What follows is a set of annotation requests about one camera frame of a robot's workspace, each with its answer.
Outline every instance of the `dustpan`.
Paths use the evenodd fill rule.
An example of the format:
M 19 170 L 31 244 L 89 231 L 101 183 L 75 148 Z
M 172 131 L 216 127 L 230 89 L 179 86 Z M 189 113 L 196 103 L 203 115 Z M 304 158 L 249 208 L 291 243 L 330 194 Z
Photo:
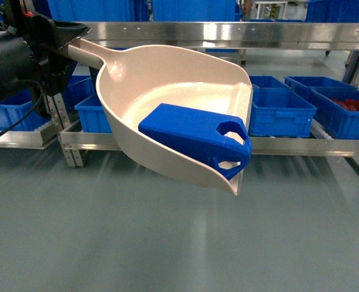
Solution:
M 100 69 L 97 94 L 114 138 L 127 156 L 162 175 L 239 194 L 243 171 L 227 179 L 142 134 L 138 125 L 165 103 L 239 117 L 248 128 L 253 89 L 243 68 L 194 50 L 162 45 L 118 51 L 79 39 L 63 53 Z M 234 131 L 225 136 L 243 143 Z M 237 166 L 225 163 L 226 169 Z

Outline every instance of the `storage shelf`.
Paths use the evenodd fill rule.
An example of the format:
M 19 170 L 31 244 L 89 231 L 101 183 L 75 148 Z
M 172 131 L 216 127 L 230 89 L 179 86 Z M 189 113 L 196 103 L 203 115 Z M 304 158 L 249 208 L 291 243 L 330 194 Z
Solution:
M 359 23 L 85 23 L 106 47 L 359 50 Z
M 52 122 L 35 131 L 9 131 L 0 137 L 0 148 L 45 149 L 57 139 L 56 135 Z
M 79 121 L 61 132 L 67 150 L 121 151 L 112 134 L 81 132 Z M 359 140 L 251 137 L 254 155 L 359 157 Z

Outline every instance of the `gray floor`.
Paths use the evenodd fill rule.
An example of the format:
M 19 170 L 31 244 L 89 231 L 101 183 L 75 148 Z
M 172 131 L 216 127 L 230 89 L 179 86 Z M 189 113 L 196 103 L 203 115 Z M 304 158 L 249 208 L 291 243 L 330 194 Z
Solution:
M 250 50 L 250 74 L 340 79 L 347 54 Z M 359 169 L 253 156 L 243 195 L 122 153 L 0 149 L 0 291 L 359 291 Z

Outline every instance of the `red item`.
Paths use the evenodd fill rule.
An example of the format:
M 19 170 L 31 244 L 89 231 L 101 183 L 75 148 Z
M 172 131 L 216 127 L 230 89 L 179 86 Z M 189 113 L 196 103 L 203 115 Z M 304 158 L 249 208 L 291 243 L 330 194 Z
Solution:
M 359 111 L 359 100 L 355 99 L 346 99 L 344 101 L 340 101 L 338 99 L 330 99 L 336 104 L 340 105 L 342 108 L 348 111 Z

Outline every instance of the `hexagonal hole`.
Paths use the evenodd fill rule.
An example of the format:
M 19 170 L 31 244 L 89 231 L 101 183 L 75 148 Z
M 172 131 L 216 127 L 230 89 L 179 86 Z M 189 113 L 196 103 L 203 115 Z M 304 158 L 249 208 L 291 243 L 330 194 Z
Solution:
M 233 139 L 235 139 L 237 142 L 241 143 L 242 145 L 245 143 L 245 141 L 243 140 L 243 138 L 240 137 L 238 133 L 235 133 L 235 132 L 227 132 L 224 136 L 229 137 L 229 138 L 233 138 Z
M 240 162 L 232 162 L 232 161 L 222 161 L 222 162 L 219 162 L 219 164 L 218 164 L 218 166 L 221 169 L 225 169 L 225 170 L 233 169 L 234 167 L 237 167 L 238 165 L 240 165 Z

